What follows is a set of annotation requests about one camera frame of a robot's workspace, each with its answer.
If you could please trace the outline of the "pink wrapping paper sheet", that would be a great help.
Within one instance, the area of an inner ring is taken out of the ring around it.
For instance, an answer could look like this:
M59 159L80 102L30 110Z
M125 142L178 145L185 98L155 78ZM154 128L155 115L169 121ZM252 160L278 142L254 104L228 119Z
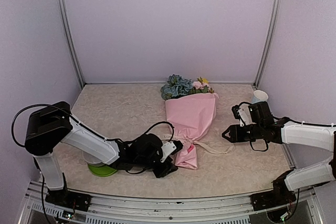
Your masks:
M216 117L219 96L216 93L197 93L165 101L166 120L174 126L173 136L200 141ZM196 146L183 144L175 156L175 165L198 169Z

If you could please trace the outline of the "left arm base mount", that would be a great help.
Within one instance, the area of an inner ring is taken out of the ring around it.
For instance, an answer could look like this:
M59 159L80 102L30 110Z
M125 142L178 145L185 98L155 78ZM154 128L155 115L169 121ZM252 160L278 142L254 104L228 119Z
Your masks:
M91 203L91 196L68 190L49 190L45 200L57 206L87 212Z

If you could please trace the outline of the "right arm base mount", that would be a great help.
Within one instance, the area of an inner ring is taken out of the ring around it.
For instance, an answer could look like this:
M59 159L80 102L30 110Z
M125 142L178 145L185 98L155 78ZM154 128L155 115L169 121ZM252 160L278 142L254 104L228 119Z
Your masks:
M293 191L285 191L284 193L270 190L263 193L256 193L250 196L254 211L260 211L268 208L286 205L291 201L296 201Z

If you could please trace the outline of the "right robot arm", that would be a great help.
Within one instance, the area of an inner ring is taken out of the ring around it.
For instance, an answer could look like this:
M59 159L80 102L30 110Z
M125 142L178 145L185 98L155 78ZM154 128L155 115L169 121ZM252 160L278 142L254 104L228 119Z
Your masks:
M269 201L281 204L289 194L301 188L320 186L335 181L335 125L298 122L289 117L274 116L266 101L232 107L238 124L230 125L222 137L231 143L262 140L285 145L293 156L296 168L284 172L273 181Z

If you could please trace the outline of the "yellow fake flower stem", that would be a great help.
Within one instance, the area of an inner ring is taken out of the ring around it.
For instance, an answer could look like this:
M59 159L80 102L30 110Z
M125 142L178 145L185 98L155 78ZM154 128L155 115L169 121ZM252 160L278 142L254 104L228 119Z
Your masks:
M206 78L199 77L199 78L198 78L198 81L199 81L200 83L206 83L206 84L209 84L209 81L208 81Z

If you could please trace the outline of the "blue fake flower bunch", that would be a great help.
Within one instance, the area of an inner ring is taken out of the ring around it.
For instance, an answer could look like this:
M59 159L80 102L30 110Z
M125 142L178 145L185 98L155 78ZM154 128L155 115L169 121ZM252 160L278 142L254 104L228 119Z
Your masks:
M161 98L163 100L177 99L186 96L193 89L193 81L185 79L178 74L168 77L167 84L161 87Z

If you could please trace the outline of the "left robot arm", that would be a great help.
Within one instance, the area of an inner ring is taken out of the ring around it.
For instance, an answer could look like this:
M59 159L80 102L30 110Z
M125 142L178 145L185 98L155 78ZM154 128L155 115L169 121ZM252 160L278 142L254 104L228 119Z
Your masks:
M151 170L155 177L162 178L177 170L172 155L183 145L172 137L163 142L147 130L130 141L107 138L80 122L65 101L34 107L37 111L29 116L24 147L36 160L53 197L64 206L73 201L74 195L66 188L65 176L53 155L59 143L75 147L99 162L127 173L140 168L142 173Z

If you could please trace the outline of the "pale pink fake flower stem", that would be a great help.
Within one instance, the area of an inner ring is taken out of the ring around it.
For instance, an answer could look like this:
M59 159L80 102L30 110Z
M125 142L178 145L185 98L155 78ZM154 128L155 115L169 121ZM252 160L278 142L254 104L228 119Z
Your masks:
M193 82L193 89L192 93L197 94L197 93L214 93L214 89L206 83L200 83L198 79Z

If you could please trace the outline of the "beige printed ribbon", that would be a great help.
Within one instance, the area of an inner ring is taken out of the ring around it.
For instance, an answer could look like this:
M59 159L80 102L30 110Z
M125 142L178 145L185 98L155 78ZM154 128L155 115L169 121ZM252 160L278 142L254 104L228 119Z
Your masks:
M198 145L202 147L203 149L205 149L208 153L215 154L215 155L225 155L235 150L235 146L233 144L231 144L226 150L223 151L223 150L212 148L210 145L206 143L190 140L189 138L173 136L173 134L164 134L162 135L162 137L165 141L176 140L176 141L181 141L183 144L191 143L193 145Z

